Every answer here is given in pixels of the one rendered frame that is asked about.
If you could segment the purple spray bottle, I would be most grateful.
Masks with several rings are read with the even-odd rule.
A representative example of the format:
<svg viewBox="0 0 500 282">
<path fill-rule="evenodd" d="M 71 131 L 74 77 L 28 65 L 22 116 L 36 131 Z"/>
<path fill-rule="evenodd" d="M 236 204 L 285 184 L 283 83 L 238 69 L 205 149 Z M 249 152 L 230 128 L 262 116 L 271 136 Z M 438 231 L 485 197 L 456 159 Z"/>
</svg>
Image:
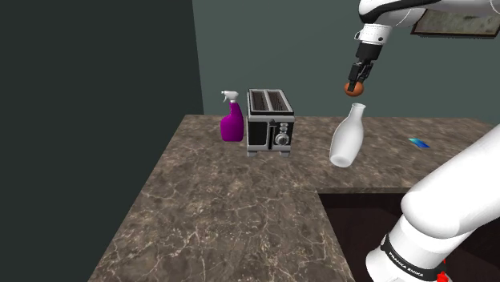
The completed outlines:
<svg viewBox="0 0 500 282">
<path fill-rule="evenodd" d="M 244 138 L 244 117 L 237 102 L 237 91 L 221 91 L 224 101 L 229 101 L 230 113 L 220 121 L 220 134 L 225 142 L 241 142 Z"/>
</svg>

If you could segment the white bottle vase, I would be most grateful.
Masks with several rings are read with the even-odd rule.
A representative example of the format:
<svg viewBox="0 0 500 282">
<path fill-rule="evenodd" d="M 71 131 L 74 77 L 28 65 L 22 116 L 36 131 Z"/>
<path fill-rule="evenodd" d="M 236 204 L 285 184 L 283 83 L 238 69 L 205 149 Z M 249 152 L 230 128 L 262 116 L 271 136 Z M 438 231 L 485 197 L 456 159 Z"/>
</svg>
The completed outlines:
<svg viewBox="0 0 500 282">
<path fill-rule="evenodd" d="M 349 167 L 364 139 L 362 117 L 366 105 L 353 103 L 348 116 L 335 130 L 330 146 L 329 160 L 337 167 Z"/>
</svg>

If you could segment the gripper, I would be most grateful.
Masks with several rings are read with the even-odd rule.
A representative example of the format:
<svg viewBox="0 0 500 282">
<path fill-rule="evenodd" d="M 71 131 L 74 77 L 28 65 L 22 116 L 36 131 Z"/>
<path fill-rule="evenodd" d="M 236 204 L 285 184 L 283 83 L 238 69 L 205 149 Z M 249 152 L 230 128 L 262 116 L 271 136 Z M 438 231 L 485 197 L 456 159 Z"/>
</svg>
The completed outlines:
<svg viewBox="0 0 500 282">
<path fill-rule="evenodd" d="M 351 66 L 348 81 L 352 85 L 356 82 L 363 83 L 373 68 L 372 61 L 378 59 L 381 53 L 381 45 L 360 42 L 357 48 L 356 57 L 358 62 Z"/>
</svg>

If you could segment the framed wall picture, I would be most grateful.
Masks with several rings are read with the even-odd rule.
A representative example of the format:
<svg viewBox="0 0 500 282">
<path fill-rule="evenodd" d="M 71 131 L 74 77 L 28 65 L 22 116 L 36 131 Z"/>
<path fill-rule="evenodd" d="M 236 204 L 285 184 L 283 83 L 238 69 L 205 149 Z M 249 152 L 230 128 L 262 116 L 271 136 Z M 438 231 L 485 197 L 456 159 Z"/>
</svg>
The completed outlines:
<svg viewBox="0 0 500 282">
<path fill-rule="evenodd" d="M 500 14 L 478 17 L 427 10 L 413 25 L 411 34 L 423 38 L 495 38 L 500 31 Z"/>
</svg>

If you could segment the brown egg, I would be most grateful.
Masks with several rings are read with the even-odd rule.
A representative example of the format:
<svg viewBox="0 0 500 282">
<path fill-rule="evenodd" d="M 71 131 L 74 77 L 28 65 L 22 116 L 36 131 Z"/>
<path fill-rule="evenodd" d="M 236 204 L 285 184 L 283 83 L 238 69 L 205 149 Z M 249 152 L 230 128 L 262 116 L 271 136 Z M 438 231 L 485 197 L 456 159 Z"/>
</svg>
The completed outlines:
<svg viewBox="0 0 500 282">
<path fill-rule="evenodd" d="M 351 83 L 346 83 L 344 86 L 344 90 L 348 96 L 356 97 L 363 93 L 364 85 L 360 82 L 356 82 L 353 85 Z"/>
</svg>

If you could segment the black silver toaster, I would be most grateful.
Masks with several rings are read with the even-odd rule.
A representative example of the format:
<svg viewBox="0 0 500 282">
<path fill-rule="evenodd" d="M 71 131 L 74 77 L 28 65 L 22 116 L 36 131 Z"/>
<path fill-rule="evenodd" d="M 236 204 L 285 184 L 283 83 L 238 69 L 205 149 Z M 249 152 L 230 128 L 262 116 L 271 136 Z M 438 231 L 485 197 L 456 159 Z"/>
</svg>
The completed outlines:
<svg viewBox="0 0 500 282">
<path fill-rule="evenodd" d="M 289 157 L 295 113 L 281 89 L 249 89 L 246 118 L 247 156 L 277 151 Z"/>
</svg>

